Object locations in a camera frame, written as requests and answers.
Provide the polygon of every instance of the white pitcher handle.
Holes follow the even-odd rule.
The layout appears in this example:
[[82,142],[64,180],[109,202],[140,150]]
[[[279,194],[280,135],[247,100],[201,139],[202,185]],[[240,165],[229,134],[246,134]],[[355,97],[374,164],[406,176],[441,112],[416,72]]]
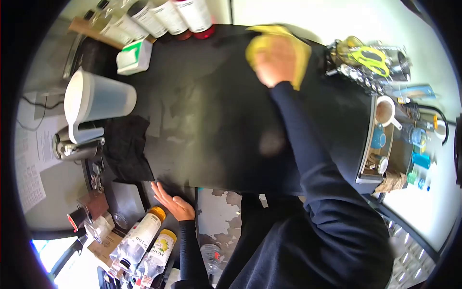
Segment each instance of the white pitcher handle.
[[69,139],[75,143],[83,143],[104,135],[104,128],[78,129],[78,124],[69,125]]
[[401,123],[400,123],[399,121],[397,121],[396,118],[392,118],[392,119],[391,119],[391,123],[392,123],[394,126],[396,126],[396,128],[397,128],[398,130],[401,130],[401,129],[402,129]]

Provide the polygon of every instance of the black counter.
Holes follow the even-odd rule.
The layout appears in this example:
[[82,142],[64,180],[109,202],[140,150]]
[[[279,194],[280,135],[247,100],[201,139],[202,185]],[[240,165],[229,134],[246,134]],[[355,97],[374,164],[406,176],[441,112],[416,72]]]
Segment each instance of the black counter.
[[[230,191],[298,194],[300,175],[278,108],[245,59],[245,26],[217,25],[207,40],[155,43],[133,85],[132,114],[151,122],[145,155],[155,178]],[[304,109],[340,172],[355,184],[369,129],[371,98],[340,76],[324,76],[325,47],[312,45],[301,86]]]

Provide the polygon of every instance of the yellow cleaning cloth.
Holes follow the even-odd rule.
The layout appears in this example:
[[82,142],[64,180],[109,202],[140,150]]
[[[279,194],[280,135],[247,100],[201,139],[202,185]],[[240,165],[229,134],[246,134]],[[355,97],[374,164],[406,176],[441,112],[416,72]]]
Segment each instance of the yellow cleaning cloth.
[[256,36],[250,41],[247,49],[245,50],[245,57],[249,62],[249,65],[252,69],[255,70],[255,55],[258,51],[264,50],[270,45],[270,35],[280,35],[290,38],[293,47],[295,49],[296,66],[294,72],[294,80],[291,82],[293,89],[299,91],[300,85],[302,84],[303,77],[305,76],[306,66],[308,65],[308,60],[311,56],[311,46],[302,42],[293,36],[287,28],[279,25],[260,25],[252,26],[247,28],[247,30],[254,30],[261,32],[262,34]]

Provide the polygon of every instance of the blue cup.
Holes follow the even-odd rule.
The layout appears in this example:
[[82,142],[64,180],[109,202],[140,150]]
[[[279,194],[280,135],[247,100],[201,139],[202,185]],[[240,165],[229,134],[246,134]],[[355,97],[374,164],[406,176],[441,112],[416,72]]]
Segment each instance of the blue cup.
[[379,123],[372,134],[371,148],[383,148],[386,141],[387,136],[383,132],[383,125]]

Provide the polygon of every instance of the floor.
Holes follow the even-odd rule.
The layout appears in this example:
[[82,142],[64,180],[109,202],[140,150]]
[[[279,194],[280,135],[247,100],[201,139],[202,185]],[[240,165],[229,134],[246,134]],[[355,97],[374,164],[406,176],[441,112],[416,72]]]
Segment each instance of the floor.
[[[199,244],[215,244],[221,249],[220,268],[224,269],[241,236],[241,199],[233,191],[200,188],[197,208]],[[267,207],[265,195],[260,195]]]

